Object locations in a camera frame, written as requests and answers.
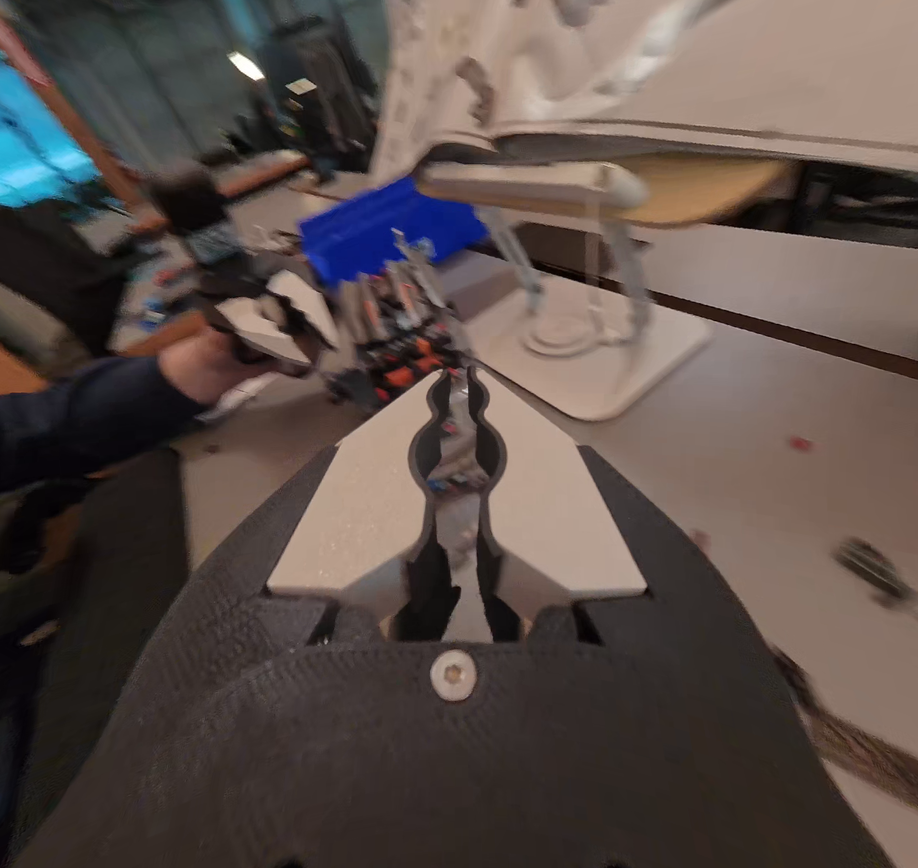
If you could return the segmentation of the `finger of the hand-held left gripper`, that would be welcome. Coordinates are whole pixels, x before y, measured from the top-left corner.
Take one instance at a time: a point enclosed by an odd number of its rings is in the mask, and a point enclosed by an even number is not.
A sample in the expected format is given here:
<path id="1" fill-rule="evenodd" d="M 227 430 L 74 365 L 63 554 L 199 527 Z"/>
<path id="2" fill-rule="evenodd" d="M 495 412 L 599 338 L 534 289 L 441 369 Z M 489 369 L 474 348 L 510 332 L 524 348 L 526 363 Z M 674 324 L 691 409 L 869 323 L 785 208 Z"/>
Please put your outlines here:
<path id="1" fill-rule="evenodd" d="M 281 374 L 305 377 L 315 371 L 315 361 L 292 336 L 281 331 L 276 318 L 283 314 L 269 307 L 269 298 L 236 297 L 212 305 L 212 327 L 229 341 L 229 349 L 242 365 L 272 364 Z"/>
<path id="2" fill-rule="evenodd" d="M 338 328 L 325 296 L 289 270 L 267 282 L 267 319 L 298 350 L 338 350 Z"/>

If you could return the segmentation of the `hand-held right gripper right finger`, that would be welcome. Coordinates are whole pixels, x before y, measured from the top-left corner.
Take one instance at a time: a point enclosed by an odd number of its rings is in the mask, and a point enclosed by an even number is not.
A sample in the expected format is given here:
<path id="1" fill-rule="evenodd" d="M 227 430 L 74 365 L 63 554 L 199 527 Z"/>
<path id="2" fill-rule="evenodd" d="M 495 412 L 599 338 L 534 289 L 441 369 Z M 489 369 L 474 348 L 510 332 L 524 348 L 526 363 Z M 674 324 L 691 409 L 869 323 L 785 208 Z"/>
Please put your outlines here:
<path id="1" fill-rule="evenodd" d="M 579 444 L 490 372 L 467 373 L 480 495 L 476 572 L 493 640 L 547 608 L 639 597 L 647 582 Z"/>

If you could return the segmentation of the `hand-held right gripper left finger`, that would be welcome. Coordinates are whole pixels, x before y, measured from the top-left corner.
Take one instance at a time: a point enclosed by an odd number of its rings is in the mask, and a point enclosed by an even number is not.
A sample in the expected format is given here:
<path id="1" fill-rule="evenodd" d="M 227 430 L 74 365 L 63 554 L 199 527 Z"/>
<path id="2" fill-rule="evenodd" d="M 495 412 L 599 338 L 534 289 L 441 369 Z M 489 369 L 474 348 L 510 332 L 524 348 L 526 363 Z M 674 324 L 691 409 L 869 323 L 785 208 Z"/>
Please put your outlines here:
<path id="1" fill-rule="evenodd" d="M 282 597 L 325 597 L 390 621 L 400 640 L 439 640 L 453 581 L 430 489 L 452 377 L 416 383 L 338 445 L 270 577 Z"/>

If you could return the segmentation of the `grey lego car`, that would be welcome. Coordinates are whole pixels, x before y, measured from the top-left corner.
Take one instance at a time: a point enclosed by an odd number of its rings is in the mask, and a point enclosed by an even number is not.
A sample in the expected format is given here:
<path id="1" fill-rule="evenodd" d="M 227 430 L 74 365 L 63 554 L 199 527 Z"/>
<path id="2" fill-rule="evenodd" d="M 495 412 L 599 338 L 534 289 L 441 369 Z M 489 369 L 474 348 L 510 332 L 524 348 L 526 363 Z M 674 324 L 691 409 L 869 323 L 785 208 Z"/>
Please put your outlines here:
<path id="1" fill-rule="evenodd" d="M 391 406 L 430 375 L 445 372 L 450 408 L 439 427 L 441 459 L 427 475 L 436 503 L 481 493 L 486 475 L 475 459 L 475 426 L 467 409 L 468 350 L 454 305 L 434 270 L 431 240 L 392 229 L 396 259 L 341 282 L 331 298 L 350 342 L 347 368 L 323 372 L 328 400 L 364 418 Z"/>

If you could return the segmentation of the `person's left forearm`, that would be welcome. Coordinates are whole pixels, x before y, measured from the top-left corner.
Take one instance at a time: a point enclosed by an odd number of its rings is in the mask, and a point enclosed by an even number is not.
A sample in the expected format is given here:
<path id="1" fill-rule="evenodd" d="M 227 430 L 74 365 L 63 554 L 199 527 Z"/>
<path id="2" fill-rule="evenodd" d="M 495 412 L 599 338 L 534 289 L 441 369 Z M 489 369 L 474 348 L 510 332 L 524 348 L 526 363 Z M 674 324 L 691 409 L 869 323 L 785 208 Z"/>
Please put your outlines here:
<path id="1" fill-rule="evenodd" d="M 40 391 L 1 398 L 1 491 L 99 472 L 177 436 L 208 406 L 154 357 L 105 358 Z"/>

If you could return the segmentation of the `person's left hand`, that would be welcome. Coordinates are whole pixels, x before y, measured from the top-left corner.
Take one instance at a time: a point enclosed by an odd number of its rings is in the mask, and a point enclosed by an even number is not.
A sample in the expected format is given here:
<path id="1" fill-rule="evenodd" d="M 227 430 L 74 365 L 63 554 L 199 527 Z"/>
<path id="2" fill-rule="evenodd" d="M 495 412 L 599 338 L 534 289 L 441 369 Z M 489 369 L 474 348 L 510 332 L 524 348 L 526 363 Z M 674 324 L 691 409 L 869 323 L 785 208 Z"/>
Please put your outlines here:
<path id="1" fill-rule="evenodd" d="M 167 346 L 156 358 L 167 382 L 187 398 L 212 406 L 231 390 L 277 369 L 276 362 L 263 355 L 244 362 L 237 354 L 237 338 L 206 327 Z"/>

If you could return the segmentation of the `blue plastic bin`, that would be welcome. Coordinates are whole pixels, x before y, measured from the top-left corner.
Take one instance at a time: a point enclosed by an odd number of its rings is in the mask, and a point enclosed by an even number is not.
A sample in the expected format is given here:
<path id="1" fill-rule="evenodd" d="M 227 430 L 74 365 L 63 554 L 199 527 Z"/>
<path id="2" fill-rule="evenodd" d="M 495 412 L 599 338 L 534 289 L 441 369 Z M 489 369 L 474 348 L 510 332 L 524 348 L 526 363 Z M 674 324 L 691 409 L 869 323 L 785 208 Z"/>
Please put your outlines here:
<path id="1" fill-rule="evenodd" d="M 407 177 L 299 225 L 302 252 L 318 281 L 330 289 L 356 281 L 361 273 L 381 274 L 387 262 L 402 260 L 394 230 L 411 244 L 428 240 L 432 265 L 488 240 L 471 206 L 423 195 Z"/>

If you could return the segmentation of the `black high-back chair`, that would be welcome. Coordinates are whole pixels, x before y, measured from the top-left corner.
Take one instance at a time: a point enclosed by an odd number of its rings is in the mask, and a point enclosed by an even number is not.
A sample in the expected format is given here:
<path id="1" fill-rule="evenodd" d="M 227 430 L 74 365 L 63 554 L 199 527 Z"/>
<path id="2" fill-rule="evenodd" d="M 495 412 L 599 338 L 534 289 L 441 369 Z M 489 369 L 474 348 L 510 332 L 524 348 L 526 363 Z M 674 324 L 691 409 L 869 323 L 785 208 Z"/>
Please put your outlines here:
<path id="1" fill-rule="evenodd" d="M 62 321 L 93 357 L 109 354 L 128 277 L 51 202 L 1 207 L 1 283 Z"/>

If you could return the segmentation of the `white book stand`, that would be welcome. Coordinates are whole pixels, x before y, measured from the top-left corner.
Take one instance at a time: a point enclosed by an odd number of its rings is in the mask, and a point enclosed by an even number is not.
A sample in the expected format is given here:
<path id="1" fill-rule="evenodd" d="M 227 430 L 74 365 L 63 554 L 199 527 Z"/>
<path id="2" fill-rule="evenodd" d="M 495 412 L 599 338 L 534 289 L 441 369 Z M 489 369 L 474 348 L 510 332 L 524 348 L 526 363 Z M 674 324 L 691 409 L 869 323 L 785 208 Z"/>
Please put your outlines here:
<path id="1" fill-rule="evenodd" d="M 786 174 L 781 161 L 654 154 L 612 163 L 438 163 L 430 197 L 471 205 L 519 287 L 465 323 L 478 362 L 560 413 L 621 415 L 710 339 L 702 320 L 656 305 L 633 226 L 690 228 L 729 217 Z M 588 233 L 588 282 L 540 273 L 511 217 Z"/>

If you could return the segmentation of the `paned glass window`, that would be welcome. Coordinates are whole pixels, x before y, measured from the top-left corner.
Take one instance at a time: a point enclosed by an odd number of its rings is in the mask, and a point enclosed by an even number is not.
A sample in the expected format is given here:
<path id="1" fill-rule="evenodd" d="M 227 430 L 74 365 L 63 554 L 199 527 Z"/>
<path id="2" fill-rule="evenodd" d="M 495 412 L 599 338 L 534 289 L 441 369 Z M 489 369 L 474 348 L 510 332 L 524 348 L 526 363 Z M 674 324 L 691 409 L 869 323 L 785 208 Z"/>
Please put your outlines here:
<path id="1" fill-rule="evenodd" d="M 5 57 L 1 60 L 1 204 L 74 201 L 99 180 L 85 151 Z"/>

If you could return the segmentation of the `black mesh office chair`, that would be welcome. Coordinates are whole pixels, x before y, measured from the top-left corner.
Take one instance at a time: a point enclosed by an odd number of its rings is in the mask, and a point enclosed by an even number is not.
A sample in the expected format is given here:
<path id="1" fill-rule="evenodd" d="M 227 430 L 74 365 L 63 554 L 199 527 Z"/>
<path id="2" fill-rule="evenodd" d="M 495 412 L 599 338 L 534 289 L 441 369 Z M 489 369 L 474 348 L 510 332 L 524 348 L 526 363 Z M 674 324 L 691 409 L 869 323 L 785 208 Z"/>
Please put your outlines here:
<path id="1" fill-rule="evenodd" d="M 95 734 L 189 575 L 182 462 L 156 449 L 77 510 L 63 559 L 2 574 L 2 638 L 56 622 L 31 697 L 38 733 Z"/>

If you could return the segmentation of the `person's body in dark clothing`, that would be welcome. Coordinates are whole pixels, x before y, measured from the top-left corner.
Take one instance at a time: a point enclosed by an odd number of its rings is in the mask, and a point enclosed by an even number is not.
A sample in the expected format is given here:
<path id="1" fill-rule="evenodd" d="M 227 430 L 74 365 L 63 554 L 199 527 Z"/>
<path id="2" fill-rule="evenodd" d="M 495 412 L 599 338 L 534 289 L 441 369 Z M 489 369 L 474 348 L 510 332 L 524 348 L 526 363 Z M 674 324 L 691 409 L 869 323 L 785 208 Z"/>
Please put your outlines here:
<path id="1" fill-rule="evenodd" d="M 34 618 L 1 640 L 1 865 L 10 866 L 26 799 L 50 634 Z"/>

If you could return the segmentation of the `instruction booklet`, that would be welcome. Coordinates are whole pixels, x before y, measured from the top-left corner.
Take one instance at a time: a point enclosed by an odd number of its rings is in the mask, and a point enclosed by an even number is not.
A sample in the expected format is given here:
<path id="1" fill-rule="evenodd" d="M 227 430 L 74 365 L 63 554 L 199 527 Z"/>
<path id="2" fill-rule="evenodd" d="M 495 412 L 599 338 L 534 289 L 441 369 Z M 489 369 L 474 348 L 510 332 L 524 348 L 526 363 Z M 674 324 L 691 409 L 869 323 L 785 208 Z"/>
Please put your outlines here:
<path id="1" fill-rule="evenodd" d="M 917 0 L 388 0 L 372 174 L 645 151 L 916 172 Z"/>

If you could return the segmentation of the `thin wooden post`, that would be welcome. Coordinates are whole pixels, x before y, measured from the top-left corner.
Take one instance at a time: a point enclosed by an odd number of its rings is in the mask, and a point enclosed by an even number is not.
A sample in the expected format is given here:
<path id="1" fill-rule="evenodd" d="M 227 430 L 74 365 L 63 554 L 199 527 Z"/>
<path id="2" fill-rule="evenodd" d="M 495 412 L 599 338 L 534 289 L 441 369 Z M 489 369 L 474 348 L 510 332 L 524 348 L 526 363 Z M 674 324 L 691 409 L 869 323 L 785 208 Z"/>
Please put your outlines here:
<path id="1" fill-rule="evenodd" d="M 18 36 L 7 14 L 1 14 L 1 49 L 13 68 L 29 84 L 43 105 L 86 152 L 102 175 L 109 190 L 135 215 L 145 205 L 138 183 L 113 156 L 86 120 L 70 104 L 62 91 L 27 45 Z"/>

